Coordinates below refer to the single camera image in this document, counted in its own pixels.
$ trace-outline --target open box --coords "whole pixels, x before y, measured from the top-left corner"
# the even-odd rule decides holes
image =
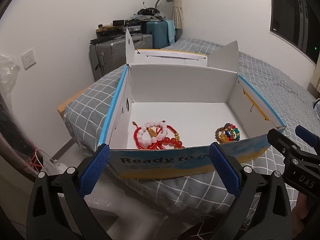
[[[221,147],[239,162],[267,150],[270,129],[285,129],[273,108],[238,75],[236,41],[209,56],[137,51],[127,32],[126,59],[99,140],[110,146],[109,165],[122,178],[172,178],[214,171],[209,145],[225,123],[236,125],[241,135],[239,141]],[[185,148],[138,150],[132,122],[141,127],[155,120],[174,127]],[[143,138],[150,138],[149,133]]]

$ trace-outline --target red bead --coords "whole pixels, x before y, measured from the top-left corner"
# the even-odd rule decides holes
[[[177,141],[176,146],[177,146],[177,148],[180,148],[182,146],[182,141]]]
[[[165,143],[170,143],[170,138],[169,138],[169,137],[165,137],[165,138],[163,139],[163,141],[164,141]]]
[[[177,140],[176,140],[175,138],[171,138],[170,142],[171,142],[172,144],[176,144]]]

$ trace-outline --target suitcase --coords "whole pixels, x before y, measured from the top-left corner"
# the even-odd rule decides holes
[[[152,35],[153,49],[162,49],[170,46],[167,22],[148,21],[146,29],[146,33]]]
[[[152,49],[150,34],[133,34],[132,41],[135,49]],[[89,51],[94,80],[97,81],[125,64],[125,36],[117,37],[112,41],[91,44]]]

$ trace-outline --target wall socket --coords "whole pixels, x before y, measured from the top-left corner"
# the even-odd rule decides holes
[[[24,69],[27,69],[32,65],[36,64],[36,58],[35,58],[35,54],[33,53],[33,50],[30,50],[26,54],[23,54],[21,59],[22,59]]]

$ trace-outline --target beaded bracelet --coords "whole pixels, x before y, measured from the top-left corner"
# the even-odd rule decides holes
[[[231,123],[226,123],[224,127],[218,128],[215,132],[215,136],[218,143],[226,143],[240,140],[240,132],[238,128]]]
[[[162,144],[171,144],[174,148],[184,148],[182,146],[182,141],[180,141],[180,136],[172,126],[167,125],[165,121],[158,122],[148,122],[145,123],[144,126],[138,127],[136,122],[132,122],[137,128],[133,133],[134,141],[136,142],[136,146],[141,150],[165,150]],[[173,138],[167,137],[168,131],[174,133]],[[142,135],[145,131],[148,131],[150,134],[150,139],[144,140],[142,139]]]

